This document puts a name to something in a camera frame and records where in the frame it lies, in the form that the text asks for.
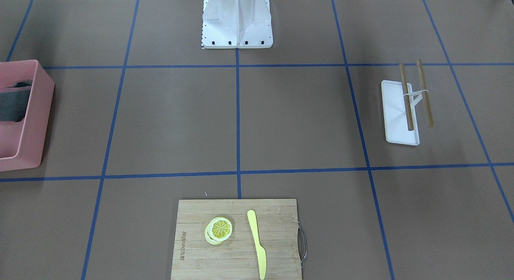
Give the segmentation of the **pink plastic bin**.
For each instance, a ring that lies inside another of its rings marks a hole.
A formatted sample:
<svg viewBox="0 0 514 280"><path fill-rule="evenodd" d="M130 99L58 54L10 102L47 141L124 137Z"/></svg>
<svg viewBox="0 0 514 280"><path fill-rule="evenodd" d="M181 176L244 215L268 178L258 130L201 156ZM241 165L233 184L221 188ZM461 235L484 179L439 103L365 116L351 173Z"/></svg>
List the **pink plastic bin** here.
<svg viewBox="0 0 514 280"><path fill-rule="evenodd" d="M20 122L1 121L0 170L34 168L42 161L55 83L35 60L2 62L1 87L32 80L26 116Z"/></svg>

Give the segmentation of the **grey pink cleaning cloth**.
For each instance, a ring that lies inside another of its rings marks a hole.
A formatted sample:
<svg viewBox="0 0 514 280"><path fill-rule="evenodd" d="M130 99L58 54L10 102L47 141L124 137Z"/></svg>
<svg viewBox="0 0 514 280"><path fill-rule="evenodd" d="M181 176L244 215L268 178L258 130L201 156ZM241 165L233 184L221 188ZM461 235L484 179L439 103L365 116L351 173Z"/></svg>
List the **grey pink cleaning cloth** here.
<svg viewBox="0 0 514 280"><path fill-rule="evenodd" d="M17 82L0 90L0 121L20 122L26 116L32 80Z"/></svg>

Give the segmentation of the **yellow plastic knife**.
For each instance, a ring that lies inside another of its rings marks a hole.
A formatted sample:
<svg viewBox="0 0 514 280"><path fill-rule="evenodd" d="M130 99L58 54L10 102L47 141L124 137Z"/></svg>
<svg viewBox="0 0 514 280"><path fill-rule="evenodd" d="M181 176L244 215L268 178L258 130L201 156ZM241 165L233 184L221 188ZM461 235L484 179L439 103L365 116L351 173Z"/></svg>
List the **yellow plastic knife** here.
<svg viewBox="0 0 514 280"><path fill-rule="evenodd" d="M258 269L259 269L259 278L261 280L265 279L267 273L267 256L264 247L261 245L259 239L259 227L257 223L257 215L253 209L250 209L247 212L247 219L249 222L250 230L252 233L253 241L255 244L255 250L257 253L257 261L258 261Z"/></svg>

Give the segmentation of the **yellow lemon slice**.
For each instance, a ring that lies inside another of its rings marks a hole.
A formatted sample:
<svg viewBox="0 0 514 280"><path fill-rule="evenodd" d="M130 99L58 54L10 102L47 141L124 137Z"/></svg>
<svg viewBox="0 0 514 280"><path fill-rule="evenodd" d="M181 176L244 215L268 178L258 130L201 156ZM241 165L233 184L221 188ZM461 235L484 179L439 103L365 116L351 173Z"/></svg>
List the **yellow lemon slice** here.
<svg viewBox="0 0 514 280"><path fill-rule="evenodd" d="M204 230L204 238L211 245L220 245L233 233L233 224L224 217L213 218Z"/></svg>

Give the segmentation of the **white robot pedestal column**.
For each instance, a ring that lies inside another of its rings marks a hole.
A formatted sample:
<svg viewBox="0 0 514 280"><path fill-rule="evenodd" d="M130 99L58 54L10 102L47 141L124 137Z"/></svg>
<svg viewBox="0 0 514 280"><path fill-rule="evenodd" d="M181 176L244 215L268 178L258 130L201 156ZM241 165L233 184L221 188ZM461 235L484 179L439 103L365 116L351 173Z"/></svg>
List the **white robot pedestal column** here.
<svg viewBox="0 0 514 280"><path fill-rule="evenodd" d="M271 48L270 0L203 0L201 47Z"/></svg>

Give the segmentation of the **wooden cutting board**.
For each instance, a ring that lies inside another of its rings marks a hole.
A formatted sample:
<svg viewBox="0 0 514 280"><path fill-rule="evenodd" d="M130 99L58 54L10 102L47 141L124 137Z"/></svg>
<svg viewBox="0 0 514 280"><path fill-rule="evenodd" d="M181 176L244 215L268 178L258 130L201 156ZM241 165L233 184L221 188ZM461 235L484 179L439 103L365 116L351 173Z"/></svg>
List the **wooden cutting board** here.
<svg viewBox="0 0 514 280"><path fill-rule="evenodd" d="M298 206L295 199L180 200L171 279L259 280L257 253L247 212L257 215L259 239L267 256L266 280L300 280ZM204 238L207 224L224 217L233 233L220 245Z"/></svg>

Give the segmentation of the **white rectangular tray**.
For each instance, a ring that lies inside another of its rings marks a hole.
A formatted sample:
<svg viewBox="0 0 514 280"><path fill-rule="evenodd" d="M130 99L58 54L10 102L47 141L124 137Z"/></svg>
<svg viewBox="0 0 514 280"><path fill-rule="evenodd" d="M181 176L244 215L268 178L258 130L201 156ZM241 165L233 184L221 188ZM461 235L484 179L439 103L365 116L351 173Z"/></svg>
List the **white rectangular tray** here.
<svg viewBox="0 0 514 280"><path fill-rule="evenodd" d="M404 90L399 81L382 80L382 106L386 141L392 144L419 145L419 132L415 110L412 110L414 130L408 129Z"/></svg>

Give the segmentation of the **wooden chopstick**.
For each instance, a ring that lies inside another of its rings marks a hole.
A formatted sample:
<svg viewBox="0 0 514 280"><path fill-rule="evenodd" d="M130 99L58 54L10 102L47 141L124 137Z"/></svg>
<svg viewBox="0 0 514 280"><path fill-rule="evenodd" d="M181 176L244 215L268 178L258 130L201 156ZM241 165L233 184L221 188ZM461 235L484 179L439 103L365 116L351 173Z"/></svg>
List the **wooden chopstick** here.
<svg viewBox="0 0 514 280"><path fill-rule="evenodd" d="M433 114L432 114L431 100L430 100L429 92L428 92L427 85L426 85L426 76L425 76L422 60L417 59L416 66L417 66L417 71L418 71L418 76L419 76L420 87L422 88L422 100L424 101L426 120L427 120L428 126L430 128L433 128L434 127L434 118L433 118Z"/></svg>
<svg viewBox="0 0 514 280"><path fill-rule="evenodd" d="M399 64L400 67L400 77L402 84L402 92L403 92L403 100L404 100L404 111L406 113L406 123L408 127L408 131L414 130L414 119L412 115L412 106L410 102L410 91L408 86L408 81L406 79L406 70L403 63Z"/></svg>

